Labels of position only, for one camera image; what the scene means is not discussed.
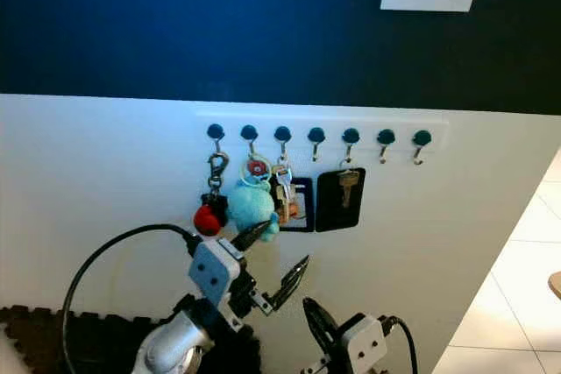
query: red pom-pom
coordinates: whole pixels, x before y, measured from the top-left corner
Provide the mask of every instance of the red pom-pom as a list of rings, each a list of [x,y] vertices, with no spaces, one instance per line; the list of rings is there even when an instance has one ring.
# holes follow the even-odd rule
[[[195,228],[204,236],[215,236],[220,231],[220,222],[209,205],[202,205],[193,217]]]

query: white wall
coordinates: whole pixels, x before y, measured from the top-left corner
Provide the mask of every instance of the white wall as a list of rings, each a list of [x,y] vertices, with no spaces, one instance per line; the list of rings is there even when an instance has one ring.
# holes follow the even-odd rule
[[[189,226],[206,191],[212,143],[201,112],[289,118],[398,118],[449,123],[447,145],[413,166],[395,152],[356,150],[367,170],[361,223],[315,234],[281,233],[249,254],[262,290],[310,253],[309,272],[288,305],[248,318],[263,342],[264,371],[289,373],[319,356],[301,299],[318,299],[339,321],[358,311],[398,314],[413,330],[422,373],[431,372],[472,296],[561,144],[561,118],[419,109],[368,109],[0,96],[0,306],[59,308],[75,269],[102,242],[149,222]],[[251,121],[242,121],[239,126]],[[295,138],[307,133],[304,125]],[[227,131],[225,193],[246,146]],[[258,150],[278,145],[262,135]],[[290,149],[295,173],[335,169],[343,149]],[[75,309],[165,316],[186,292],[181,240],[156,233],[103,257],[84,279]],[[408,372],[406,343],[389,340],[384,366]]]

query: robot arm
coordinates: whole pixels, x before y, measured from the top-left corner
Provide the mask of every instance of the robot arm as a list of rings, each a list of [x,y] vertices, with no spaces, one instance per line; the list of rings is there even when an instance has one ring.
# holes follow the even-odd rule
[[[171,321],[143,341],[133,374],[195,373],[202,354],[215,343],[230,340],[243,327],[241,319],[253,307],[269,315],[286,302],[300,284],[309,257],[288,272],[273,296],[261,294],[255,279],[247,271],[243,251],[269,224],[259,223],[231,242],[225,238],[197,241],[189,248],[193,260],[188,274],[204,298],[185,297],[176,306]]]
[[[311,298],[303,300],[309,329],[324,355],[303,369],[301,374],[317,374],[327,369],[333,374],[366,374],[387,353],[386,336],[399,324],[409,342],[413,374],[417,374],[417,362],[413,338],[405,323],[394,316],[378,319],[368,314],[355,314],[338,326],[331,315]]]

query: black keychain tag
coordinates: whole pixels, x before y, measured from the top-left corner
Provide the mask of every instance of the black keychain tag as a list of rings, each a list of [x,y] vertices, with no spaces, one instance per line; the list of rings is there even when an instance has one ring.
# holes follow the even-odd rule
[[[350,168],[317,179],[316,231],[354,227],[359,223],[366,170]]]

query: hook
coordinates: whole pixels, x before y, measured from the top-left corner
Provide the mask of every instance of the hook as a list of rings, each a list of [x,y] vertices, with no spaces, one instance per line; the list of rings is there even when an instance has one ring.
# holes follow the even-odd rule
[[[279,163],[280,162],[287,162],[288,161],[288,154],[287,154],[287,142],[292,138],[290,134],[290,129],[287,126],[279,126],[277,130],[274,131],[274,138],[280,142],[280,156],[279,156]]]
[[[210,192],[213,195],[217,195],[222,186],[222,173],[228,166],[230,158],[224,152],[215,152],[209,157],[210,164],[210,177],[209,177],[209,187]]]
[[[240,135],[249,143],[249,155],[250,157],[252,157],[253,155],[255,155],[255,148],[253,147],[253,142],[255,142],[255,139],[257,139],[257,136],[259,136],[257,129],[255,129],[250,124],[246,124],[242,128]]]
[[[321,127],[314,127],[308,133],[308,140],[314,144],[314,153],[312,154],[312,161],[317,161],[317,146],[325,140],[325,133]]]
[[[424,161],[419,158],[421,149],[432,141],[432,136],[429,131],[418,131],[413,136],[413,144],[416,146],[415,155],[413,155],[413,164],[419,166]]]
[[[378,143],[382,145],[382,149],[380,151],[380,163],[386,164],[386,149],[390,146],[393,142],[395,142],[395,134],[394,131],[391,129],[384,129],[380,133],[378,133]]]
[[[217,153],[220,152],[220,140],[224,137],[224,129],[220,124],[211,124],[207,129],[207,135],[214,140],[214,144],[217,147]]]
[[[360,140],[359,131],[353,128],[347,129],[344,131],[342,138],[344,144],[347,146],[347,149],[344,153],[344,159],[341,161],[341,166],[343,166],[343,163],[345,162],[347,164],[352,162],[351,148]]]

